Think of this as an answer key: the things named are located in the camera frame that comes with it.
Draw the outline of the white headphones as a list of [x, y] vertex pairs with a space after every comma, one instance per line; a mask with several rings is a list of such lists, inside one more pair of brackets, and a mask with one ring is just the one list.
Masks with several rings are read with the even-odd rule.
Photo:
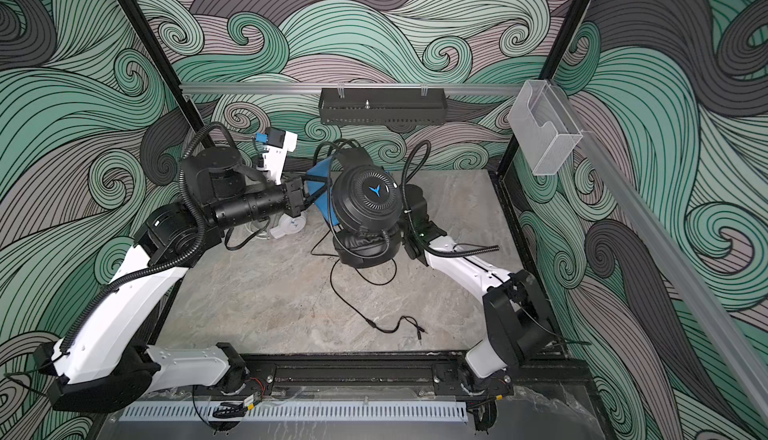
[[270, 226], [264, 232], [258, 233], [257, 238], [270, 240], [281, 239], [286, 236], [295, 235], [305, 228], [306, 223], [307, 219], [304, 213], [296, 218], [282, 215], [278, 220], [275, 221], [275, 224], [270, 224]]

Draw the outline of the black gaming headphones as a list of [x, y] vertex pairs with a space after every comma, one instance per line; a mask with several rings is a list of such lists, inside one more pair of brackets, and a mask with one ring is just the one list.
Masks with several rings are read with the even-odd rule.
[[361, 270], [394, 258], [402, 239], [401, 188], [359, 142], [318, 145], [304, 180], [306, 204], [327, 222], [343, 264]]

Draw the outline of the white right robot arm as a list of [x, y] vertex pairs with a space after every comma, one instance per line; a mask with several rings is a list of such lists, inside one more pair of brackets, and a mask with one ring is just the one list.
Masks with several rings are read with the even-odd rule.
[[408, 256], [447, 275], [482, 304], [485, 338], [464, 356], [474, 379], [512, 373], [557, 339], [554, 315], [533, 274], [496, 267], [455, 242], [429, 218], [418, 186], [407, 185], [404, 198], [400, 226]]

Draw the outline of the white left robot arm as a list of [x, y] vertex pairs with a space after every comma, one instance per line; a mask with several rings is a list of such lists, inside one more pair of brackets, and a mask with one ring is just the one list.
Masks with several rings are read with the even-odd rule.
[[231, 344], [164, 350], [137, 334], [166, 292], [226, 231], [276, 213], [297, 217], [307, 208], [302, 179], [281, 178], [295, 148], [263, 135], [257, 140], [265, 148], [259, 167], [244, 164], [232, 145], [189, 146], [183, 153], [180, 201], [150, 214], [113, 279], [66, 335], [35, 351], [38, 372], [53, 379], [44, 394], [53, 410], [112, 413], [146, 393], [176, 387], [243, 391], [249, 369]]

